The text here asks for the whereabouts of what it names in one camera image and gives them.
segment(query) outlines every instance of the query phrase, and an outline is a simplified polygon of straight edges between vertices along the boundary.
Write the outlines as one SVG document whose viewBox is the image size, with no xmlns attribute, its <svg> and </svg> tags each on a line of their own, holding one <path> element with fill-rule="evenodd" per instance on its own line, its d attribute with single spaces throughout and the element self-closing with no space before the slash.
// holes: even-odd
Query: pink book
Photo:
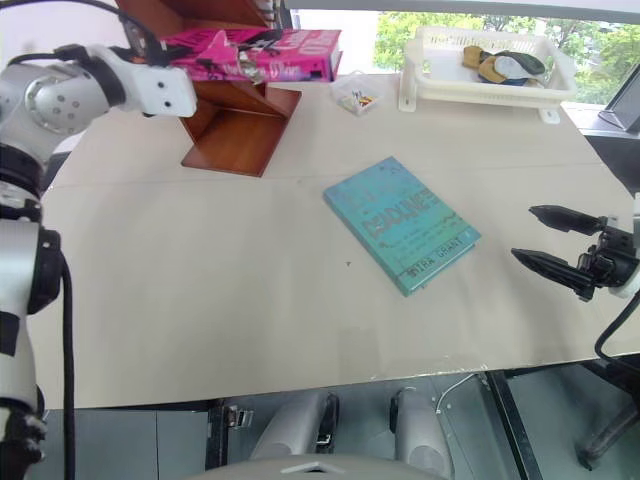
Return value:
<svg viewBox="0 0 640 480">
<path fill-rule="evenodd" d="M 331 82 L 340 30 L 195 29 L 163 40 L 194 81 Z"/>
</svg>

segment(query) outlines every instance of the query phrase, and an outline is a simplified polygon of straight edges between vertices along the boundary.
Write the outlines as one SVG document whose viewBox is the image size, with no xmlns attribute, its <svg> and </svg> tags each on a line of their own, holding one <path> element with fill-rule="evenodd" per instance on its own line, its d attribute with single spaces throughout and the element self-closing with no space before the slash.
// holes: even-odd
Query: white tray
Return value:
<svg viewBox="0 0 640 480">
<path fill-rule="evenodd" d="M 529 53 L 549 71 L 545 87 L 529 81 L 526 86 L 481 83 L 475 70 L 462 65 L 462 51 L 478 45 L 489 52 L 512 50 Z M 431 73 L 423 73 L 427 61 Z M 398 108 L 416 109 L 417 98 L 485 103 L 540 109 L 547 123 L 558 123 L 557 108 L 576 93 L 573 60 L 546 37 L 505 32 L 483 32 L 463 28 L 420 27 L 405 47 L 405 66 L 400 82 Z"/>
</svg>

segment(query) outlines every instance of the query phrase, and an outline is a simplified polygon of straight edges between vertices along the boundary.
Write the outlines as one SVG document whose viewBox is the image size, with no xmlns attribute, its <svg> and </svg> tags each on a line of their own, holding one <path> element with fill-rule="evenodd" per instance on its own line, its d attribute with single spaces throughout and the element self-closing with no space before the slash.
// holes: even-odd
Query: book cover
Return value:
<svg viewBox="0 0 640 480">
<path fill-rule="evenodd" d="M 405 296 L 480 238 L 393 157 L 328 188 L 324 197 Z"/>
<path fill-rule="evenodd" d="M 194 29 L 163 40 L 194 81 L 333 81 L 340 30 Z"/>
</svg>

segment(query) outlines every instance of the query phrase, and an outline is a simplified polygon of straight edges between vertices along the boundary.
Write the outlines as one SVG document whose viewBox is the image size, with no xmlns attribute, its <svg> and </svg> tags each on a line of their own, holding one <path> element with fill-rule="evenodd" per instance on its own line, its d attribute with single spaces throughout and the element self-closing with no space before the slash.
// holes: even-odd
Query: teal book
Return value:
<svg viewBox="0 0 640 480">
<path fill-rule="evenodd" d="M 480 238 L 393 157 L 328 188 L 324 198 L 405 296 Z"/>
</svg>

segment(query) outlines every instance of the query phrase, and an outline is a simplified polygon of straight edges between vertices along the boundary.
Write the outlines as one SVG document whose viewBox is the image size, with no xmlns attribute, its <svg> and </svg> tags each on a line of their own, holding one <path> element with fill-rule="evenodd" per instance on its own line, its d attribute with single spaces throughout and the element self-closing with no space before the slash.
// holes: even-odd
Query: table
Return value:
<svg viewBox="0 0 640 480">
<path fill-rule="evenodd" d="M 322 84 L 301 103 L 263 178 L 185 169 L 171 118 L 97 120 L 44 197 L 74 281 L 77 406 L 193 401 L 594 357 L 625 301 L 590 303 L 522 267 L 511 247 L 571 262 L 590 244 L 527 212 L 617 214 L 632 199 L 567 117 L 444 102 L 356 118 Z M 394 155 L 483 235 L 409 298 L 322 200 Z M 61 301 L 29 321 L 38 382 L 62 405 Z M 640 346 L 632 321 L 610 353 Z"/>
</svg>

